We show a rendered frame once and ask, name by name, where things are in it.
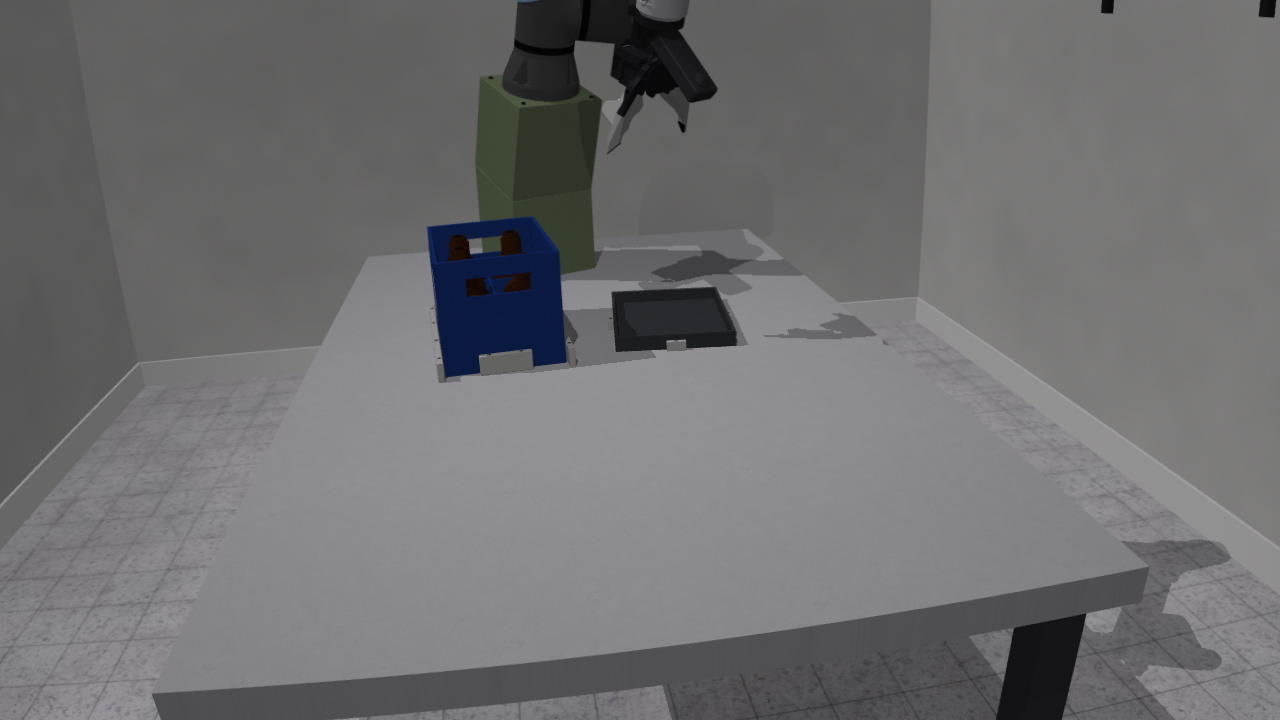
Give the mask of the brown bottle with blue label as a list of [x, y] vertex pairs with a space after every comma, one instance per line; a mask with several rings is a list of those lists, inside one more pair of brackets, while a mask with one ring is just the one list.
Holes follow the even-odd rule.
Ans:
[[516, 274], [507, 284], [503, 292], [531, 290], [530, 273]]

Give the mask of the blue crate with dividers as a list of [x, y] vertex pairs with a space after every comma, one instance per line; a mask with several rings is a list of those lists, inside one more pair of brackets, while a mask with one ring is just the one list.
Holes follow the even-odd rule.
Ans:
[[[477, 252], [445, 263], [451, 236], [503, 231], [518, 231], [525, 254]], [[428, 241], [445, 377], [480, 373], [479, 355], [524, 348], [532, 348], [532, 366], [566, 363], [559, 250], [534, 217], [430, 225]], [[531, 290], [500, 293], [515, 277], [492, 279], [521, 273], [530, 273]], [[466, 279], [483, 277], [489, 293], [467, 297]]]

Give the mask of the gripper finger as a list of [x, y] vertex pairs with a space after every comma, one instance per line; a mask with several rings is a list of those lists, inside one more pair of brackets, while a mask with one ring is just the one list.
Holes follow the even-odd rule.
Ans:
[[625, 94], [620, 97], [620, 100], [605, 101], [602, 106], [603, 115], [612, 126], [605, 143], [607, 154], [621, 143], [625, 132], [628, 129], [630, 122], [637, 111], [643, 109], [643, 94], [646, 90], [645, 81], [646, 73], [640, 70], [637, 76], [628, 81]]
[[[668, 97], [668, 95], [669, 95], [669, 97]], [[675, 111], [677, 111], [677, 114], [678, 114], [678, 126], [680, 126], [680, 129], [682, 132], [686, 132], [687, 120], [689, 120], [689, 104], [690, 102], [684, 96], [684, 94], [681, 92], [681, 90], [678, 88], [678, 86], [676, 88], [673, 88], [672, 91], [669, 91], [668, 95], [667, 94], [660, 94], [660, 97], [663, 97], [666, 100], [666, 102], [669, 104], [671, 108], [675, 108]], [[673, 99], [675, 101], [672, 101], [671, 99]]]

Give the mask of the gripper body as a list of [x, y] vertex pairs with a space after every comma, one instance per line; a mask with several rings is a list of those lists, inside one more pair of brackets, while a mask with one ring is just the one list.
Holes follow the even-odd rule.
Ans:
[[669, 76], [669, 72], [662, 64], [650, 42], [657, 33], [682, 29], [685, 17], [675, 22], [653, 20], [640, 14], [636, 5], [628, 5], [627, 14], [634, 17], [631, 40], [627, 38], [623, 44], [614, 44], [611, 76], [626, 87], [628, 79], [643, 70], [646, 73], [645, 91], [649, 97], [663, 92], [669, 94], [678, 85]]

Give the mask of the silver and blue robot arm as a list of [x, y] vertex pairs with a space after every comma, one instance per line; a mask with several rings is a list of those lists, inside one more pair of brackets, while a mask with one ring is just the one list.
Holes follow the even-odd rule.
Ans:
[[[653, 20], [681, 20], [690, 0], [517, 0], [515, 49], [502, 87], [517, 97], [562, 101], [579, 94], [575, 41], [623, 44], [631, 38], [628, 5]], [[636, 3], [637, 1], [637, 3]], [[652, 47], [689, 102], [717, 92], [684, 36], [657, 33]]]

